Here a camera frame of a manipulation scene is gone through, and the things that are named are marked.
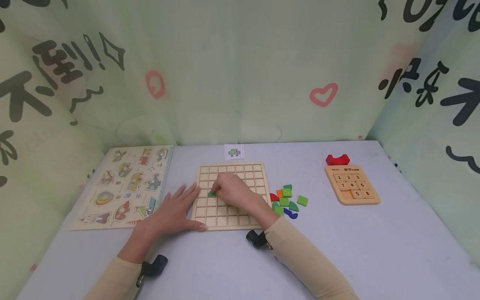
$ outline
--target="green block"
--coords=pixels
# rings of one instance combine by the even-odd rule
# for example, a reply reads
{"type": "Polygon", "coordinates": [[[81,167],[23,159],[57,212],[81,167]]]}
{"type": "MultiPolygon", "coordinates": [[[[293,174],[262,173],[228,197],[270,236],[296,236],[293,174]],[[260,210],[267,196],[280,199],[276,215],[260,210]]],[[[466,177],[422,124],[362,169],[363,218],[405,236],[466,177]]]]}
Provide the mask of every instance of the green block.
{"type": "Polygon", "coordinates": [[[295,204],[295,202],[290,201],[290,210],[297,212],[299,210],[299,207],[295,204]]]}
{"type": "Polygon", "coordinates": [[[303,206],[307,206],[308,198],[299,195],[297,203],[300,204],[300,205],[303,205],[303,206]]]}
{"type": "Polygon", "coordinates": [[[274,210],[277,214],[283,216],[283,207],[275,206],[274,210]]]}
{"type": "Polygon", "coordinates": [[[288,206],[288,198],[280,198],[280,206],[288,206]]]}
{"type": "Polygon", "coordinates": [[[282,194],[284,197],[290,198],[292,196],[292,190],[291,189],[282,189],[282,194]]]}

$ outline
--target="table surface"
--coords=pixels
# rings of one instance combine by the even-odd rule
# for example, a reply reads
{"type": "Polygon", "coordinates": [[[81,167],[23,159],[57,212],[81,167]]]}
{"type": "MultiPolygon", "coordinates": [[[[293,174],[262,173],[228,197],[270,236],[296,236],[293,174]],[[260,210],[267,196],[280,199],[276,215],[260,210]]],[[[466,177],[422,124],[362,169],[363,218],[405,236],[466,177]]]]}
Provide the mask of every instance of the table surface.
{"type": "MultiPolygon", "coordinates": [[[[195,181],[200,164],[224,162],[223,145],[174,148],[166,191],[195,181]]],[[[360,299],[480,299],[480,270],[377,141],[246,144],[245,161],[265,165],[272,191],[292,184],[309,198],[290,220],[345,275],[360,299]],[[381,197],[379,205],[343,206],[324,167],[347,153],[381,197]]],[[[68,231],[91,180],[18,299],[82,299],[132,229],[68,231]]],[[[187,232],[152,249],[168,258],[138,299],[313,299],[247,231],[187,232]]]]}

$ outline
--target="number sliding puzzle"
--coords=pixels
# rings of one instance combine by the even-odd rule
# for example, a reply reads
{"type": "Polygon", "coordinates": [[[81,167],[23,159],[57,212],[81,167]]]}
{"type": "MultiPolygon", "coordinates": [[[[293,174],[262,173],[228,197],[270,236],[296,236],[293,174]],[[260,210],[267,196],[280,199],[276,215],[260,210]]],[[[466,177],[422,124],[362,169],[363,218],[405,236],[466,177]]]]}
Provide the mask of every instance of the number sliding puzzle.
{"type": "Polygon", "coordinates": [[[380,197],[359,166],[326,166],[325,172],[341,204],[363,205],[380,203],[380,197]]]}
{"type": "Polygon", "coordinates": [[[243,209],[227,205],[217,195],[210,193],[217,176],[222,172],[233,172],[250,189],[262,195],[272,205],[268,190],[265,167],[262,163],[202,165],[198,168],[197,184],[200,193],[193,202],[191,220],[208,226],[208,230],[260,229],[257,221],[243,209]]]}

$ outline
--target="pink heart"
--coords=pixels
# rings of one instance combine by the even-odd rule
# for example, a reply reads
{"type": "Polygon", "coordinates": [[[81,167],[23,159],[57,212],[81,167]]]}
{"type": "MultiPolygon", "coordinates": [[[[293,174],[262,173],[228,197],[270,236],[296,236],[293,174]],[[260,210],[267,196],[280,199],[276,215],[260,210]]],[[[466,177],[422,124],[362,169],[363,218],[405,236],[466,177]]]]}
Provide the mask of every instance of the pink heart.
{"type": "Polygon", "coordinates": [[[320,107],[325,108],[330,104],[330,102],[332,102],[333,98],[335,98],[335,95],[336,95],[337,91],[338,91],[338,85],[336,83],[329,83],[324,88],[321,88],[321,87],[314,88],[310,92],[310,101],[312,101],[313,104],[316,104],[320,107]],[[321,100],[317,99],[317,97],[315,96],[315,94],[317,94],[317,93],[324,95],[330,89],[332,90],[332,93],[330,93],[330,96],[328,96],[326,101],[321,101],[321,100]]]}

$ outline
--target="green triangle piece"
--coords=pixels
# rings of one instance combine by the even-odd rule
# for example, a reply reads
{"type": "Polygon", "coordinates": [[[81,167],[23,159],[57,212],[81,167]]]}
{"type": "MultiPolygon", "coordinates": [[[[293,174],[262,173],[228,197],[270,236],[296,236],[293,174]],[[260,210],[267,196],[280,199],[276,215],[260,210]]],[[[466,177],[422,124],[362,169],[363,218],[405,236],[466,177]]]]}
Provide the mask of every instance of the green triangle piece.
{"type": "Polygon", "coordinates": [[[295,204],[295,202],[290,201],[290,210],[298,211],[299,207],[295,204]]]}

